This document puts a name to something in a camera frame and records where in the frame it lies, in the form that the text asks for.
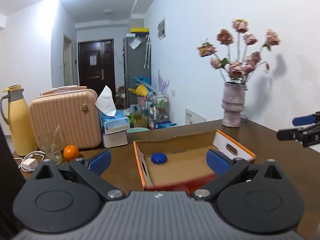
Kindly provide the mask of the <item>blue bottle cap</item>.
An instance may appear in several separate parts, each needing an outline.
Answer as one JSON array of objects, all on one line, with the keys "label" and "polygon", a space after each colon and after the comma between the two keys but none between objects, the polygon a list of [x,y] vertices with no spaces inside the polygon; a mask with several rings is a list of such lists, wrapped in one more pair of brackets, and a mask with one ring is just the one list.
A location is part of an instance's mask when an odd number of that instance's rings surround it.
[{"label": "blue bottle cap", "polygon": [[151,161],[153,164],[160,165],[166,163],[168,161],[168,158],[164,153],[154,153],[151,156]]}]

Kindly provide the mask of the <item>white box under tissues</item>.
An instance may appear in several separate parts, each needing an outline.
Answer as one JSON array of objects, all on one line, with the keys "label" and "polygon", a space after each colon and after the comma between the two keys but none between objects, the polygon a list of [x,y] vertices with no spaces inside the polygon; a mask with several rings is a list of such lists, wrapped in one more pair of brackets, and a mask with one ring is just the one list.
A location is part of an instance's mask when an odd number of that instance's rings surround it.
[{"label": "white box under tissues", "polygon": [[111,134],[103,134],[103,145],[105,148],[113,148],[127,145],[127,132],[121,131]]}]

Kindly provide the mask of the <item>orange fruit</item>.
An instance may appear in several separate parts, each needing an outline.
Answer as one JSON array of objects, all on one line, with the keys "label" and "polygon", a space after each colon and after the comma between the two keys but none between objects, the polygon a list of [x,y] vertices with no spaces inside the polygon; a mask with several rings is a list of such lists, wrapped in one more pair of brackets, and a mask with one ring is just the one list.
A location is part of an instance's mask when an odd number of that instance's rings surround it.
[{"label": "orange fruit", "polygon": [[63,158],[66,161],[71,161],[78,158],[80,155],[79,149],[74,145],[68,145],[63,150]]}]

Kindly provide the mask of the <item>red cardboard box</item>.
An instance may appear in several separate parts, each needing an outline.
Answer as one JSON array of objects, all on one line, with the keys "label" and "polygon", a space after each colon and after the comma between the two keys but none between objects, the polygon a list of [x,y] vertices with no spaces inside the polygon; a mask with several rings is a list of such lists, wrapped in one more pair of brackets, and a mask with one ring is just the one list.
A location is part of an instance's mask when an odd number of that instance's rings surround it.
[{"label": "red cardboard box", "polygon": [[[220,130],[171,137],[163,140],[134,141],[133,147],[142,187],[145,191],[194,192],[216,178],[208,167],[206,153],[218,150],[229,158],[241,157],[253,162],[257,156]],[[154,153],[166,154],[168,161],[156,165]]]}]

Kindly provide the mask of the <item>blue tissue pack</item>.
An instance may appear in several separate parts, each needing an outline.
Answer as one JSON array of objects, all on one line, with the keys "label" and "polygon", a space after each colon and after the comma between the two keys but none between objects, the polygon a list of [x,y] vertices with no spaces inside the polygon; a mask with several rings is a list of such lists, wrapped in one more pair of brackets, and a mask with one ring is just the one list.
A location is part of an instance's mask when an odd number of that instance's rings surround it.
[{"label": "blue tissue pack", "polygon": [[116,110],[113,94],[108,86],[105,86],[98,96],[95,106],[99,110],[100,122],[104,134],[109,135],[123,132],[130,128],[128,117],[123,111]]}]

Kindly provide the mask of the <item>clear drinking glass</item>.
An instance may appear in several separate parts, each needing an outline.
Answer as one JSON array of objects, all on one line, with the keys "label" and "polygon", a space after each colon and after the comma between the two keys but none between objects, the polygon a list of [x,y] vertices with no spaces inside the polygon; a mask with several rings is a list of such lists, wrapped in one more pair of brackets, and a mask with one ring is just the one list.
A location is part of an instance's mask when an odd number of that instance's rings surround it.
[{"label": "clear drinking glass", "polygon": [[63,161],[59,131],[60,126],[58,125],[54,131],[44,133],[38,138],[40,150],[55,164]]}]

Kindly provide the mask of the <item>pink ribbed suitcase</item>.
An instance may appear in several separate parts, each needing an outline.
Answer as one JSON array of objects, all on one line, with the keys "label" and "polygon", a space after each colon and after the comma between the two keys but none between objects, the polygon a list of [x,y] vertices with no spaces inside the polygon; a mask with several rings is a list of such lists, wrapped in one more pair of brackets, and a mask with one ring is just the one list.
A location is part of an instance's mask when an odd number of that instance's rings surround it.
[{"label": "pink ribbed suitcase", "polygon": [[97,93],[85,86],[66,86],[34,99],[29,112],[37,144],[53,135],[58,127],[62,148],[68,145],[78,149],[97,147],[101,143],[97,98]]}]

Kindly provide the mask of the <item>pink ceramic vase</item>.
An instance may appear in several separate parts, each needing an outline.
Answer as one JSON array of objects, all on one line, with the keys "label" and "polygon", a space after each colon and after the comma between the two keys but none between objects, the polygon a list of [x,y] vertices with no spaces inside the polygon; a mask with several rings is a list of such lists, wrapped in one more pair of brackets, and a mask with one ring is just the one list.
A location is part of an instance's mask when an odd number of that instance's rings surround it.
[{"label": "pink ceramic vase", "polygon": [[246,86],[226,82],[223,89],[222,109],[224,115],[222,125],[231,128],[240,127],[241,113],[245,110]]}]

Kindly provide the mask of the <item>dried pink roses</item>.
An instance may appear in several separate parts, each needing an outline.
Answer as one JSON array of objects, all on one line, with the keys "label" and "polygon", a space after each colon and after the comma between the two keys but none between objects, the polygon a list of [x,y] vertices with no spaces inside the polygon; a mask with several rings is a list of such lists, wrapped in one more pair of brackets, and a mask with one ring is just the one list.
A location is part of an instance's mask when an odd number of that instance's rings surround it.
[{"label": "dried pink roses", "polygon": [[222,28],[216,35],[216,40],[221,46],[227,48],[227,54],[224,57],[218,55],[218,50],[211,42],[206,39],[197,47],[200,57],[210,57],[210,66],[218,70],[225,83],[236,85],[247,85],[253,73],[264,66],[264,72],[270,71],[270,64],[263,60],[263,49],[272,51],[274,46],[281,44],[281,39],[275,31],[267,29],[263,43],[259,50],[248,53],[250,46],[256,45],[259,40],[254,34],[249,33],[249,23],[244,19],[232,20],[232,29],[236,36],[226,29]]}]

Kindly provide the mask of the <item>yellow watering can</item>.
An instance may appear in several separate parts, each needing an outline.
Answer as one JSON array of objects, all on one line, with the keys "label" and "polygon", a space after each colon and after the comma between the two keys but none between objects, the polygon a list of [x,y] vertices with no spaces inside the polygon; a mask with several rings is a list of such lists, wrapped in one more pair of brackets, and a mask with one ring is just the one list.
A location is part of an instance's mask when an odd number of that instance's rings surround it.
[{"label": "yellow watering can", "polygon": [[136,96],[144,98],[146,98],[149,93],[149,90],[143,84],[138,85],[136,88],[129,88],[128,91],[135,94]]}]

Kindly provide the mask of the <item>yellow thermos jug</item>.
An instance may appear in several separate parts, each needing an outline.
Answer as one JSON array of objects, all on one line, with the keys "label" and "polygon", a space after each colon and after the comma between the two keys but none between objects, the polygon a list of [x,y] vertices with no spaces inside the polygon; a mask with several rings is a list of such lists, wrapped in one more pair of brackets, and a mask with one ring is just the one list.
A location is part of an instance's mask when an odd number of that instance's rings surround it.
[{"label": "yellow thermos jug", "polygon": [[1,116],[9,126],[16,154],[20,157],[25,157],[39,148],[23,91],[21,85],[13,85],[2,90],[6,94],[1,98]]}]

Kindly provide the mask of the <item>dark entrance door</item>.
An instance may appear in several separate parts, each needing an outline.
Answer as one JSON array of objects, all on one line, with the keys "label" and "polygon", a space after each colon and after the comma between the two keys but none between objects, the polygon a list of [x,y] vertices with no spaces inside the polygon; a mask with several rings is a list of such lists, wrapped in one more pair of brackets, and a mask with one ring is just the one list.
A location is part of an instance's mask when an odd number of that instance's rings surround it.
[{"label": "dark entrance door", "polygon": [[79,83],[98,95],[107,86],[116,94],[114,42],[112,39],[78,43]]}]

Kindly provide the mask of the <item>grey refrigerator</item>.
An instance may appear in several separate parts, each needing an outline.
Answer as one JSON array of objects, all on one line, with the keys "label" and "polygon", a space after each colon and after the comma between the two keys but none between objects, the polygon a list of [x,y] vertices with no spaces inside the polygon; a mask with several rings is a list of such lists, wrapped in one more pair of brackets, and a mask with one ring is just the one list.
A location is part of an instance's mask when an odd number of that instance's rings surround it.
[{"label": "grey refrigerator", "polygon": [[151,67],[145,67],[146,37],[125,37],[123,39],[124,80],[126,107],[136,105],[137,97],[129,88],[135,88],[135,77],[147,78],[151,81]]}]

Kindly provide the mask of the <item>yellow box on refrigerator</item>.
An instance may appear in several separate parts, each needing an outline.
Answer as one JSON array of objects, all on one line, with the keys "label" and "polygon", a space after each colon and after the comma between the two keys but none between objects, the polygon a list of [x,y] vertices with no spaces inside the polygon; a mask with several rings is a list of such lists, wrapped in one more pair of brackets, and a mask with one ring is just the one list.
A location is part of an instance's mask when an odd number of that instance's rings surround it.
[{"label": "yellow box on refrigerator", "polygon": [[133,27],[130,29],[130,33],[148,33],[149,28],[143,28],[143,27]]}]

